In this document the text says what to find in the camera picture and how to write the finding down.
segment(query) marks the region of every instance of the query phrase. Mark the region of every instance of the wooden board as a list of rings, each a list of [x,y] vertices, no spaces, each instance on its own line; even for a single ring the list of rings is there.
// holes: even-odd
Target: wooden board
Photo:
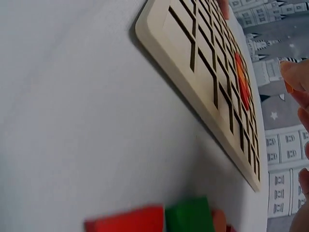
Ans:
[[[148,0],[141,43],[188,99],[252,188],[260,189],[259,139],[246,62],[215,0]],[[235,54],[248,84],[241,100]]]

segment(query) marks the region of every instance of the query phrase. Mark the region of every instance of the wooden block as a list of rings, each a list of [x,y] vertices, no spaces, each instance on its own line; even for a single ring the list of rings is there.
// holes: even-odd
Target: wooden block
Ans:
[[[165,210],[168,232],[215,232],[206,197],[181,202]]]
[[[284,84],[285,84],[286,91],[287,91],[288,93],[293,93],[293,92],[294,92],[294,89],[293,89],[288,83],[286,83],[286,82],[284,81]]]
[[[236,69],[237,69],[237,76],[238,76],[238,82],[239,82],[240,97],[241,97],[242,103],[244,104],[246,110],[249,110],[250,92],[249,92],[247,80],[245,78],[244,68],[243,68],[242,62],[240,61],[240,56],[238,53],[235,54],[235,60],[236,60]]]
[[[226,232],[226,218],[222,210],[211,211],[212,222],[216,232]]]
[[[86,232],[162,232],[163,226],[162,206],[149,206],[84,222]]]

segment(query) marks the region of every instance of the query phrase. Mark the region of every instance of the green block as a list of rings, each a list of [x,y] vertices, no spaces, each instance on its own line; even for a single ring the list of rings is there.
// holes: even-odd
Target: green block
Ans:
[[[165,220],[168,232],[215,232],[206,197],[166,208]]]

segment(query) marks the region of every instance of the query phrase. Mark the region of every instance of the cartoon castle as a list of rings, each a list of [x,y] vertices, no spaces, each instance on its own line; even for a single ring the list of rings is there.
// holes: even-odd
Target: cartoon castle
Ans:
[[[259,36],[259,34],[256,33],[246,35],[246,42],[252,62],[257,62],[267,57],[267,55],[256,54],[257,51],[281,42],[281,40],[253,40],[257,36]]]

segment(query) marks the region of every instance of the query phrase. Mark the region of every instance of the orange block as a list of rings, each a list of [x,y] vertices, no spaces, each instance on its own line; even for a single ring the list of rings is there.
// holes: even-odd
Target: orange block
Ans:
[[[222,210],[211,211],[212,222],[215,232],[226,232],[226,218]]]
[[[293,93],[293,92],[294,92],[294,89],[293,89],[288,83],[286,83],[285,81],[284,81],[284,83],[285,83],[286,91],[287,91],[288,93]]]
[[[162,232],[163,226],[162,206],[149,206],[84,222],[86,232]]]

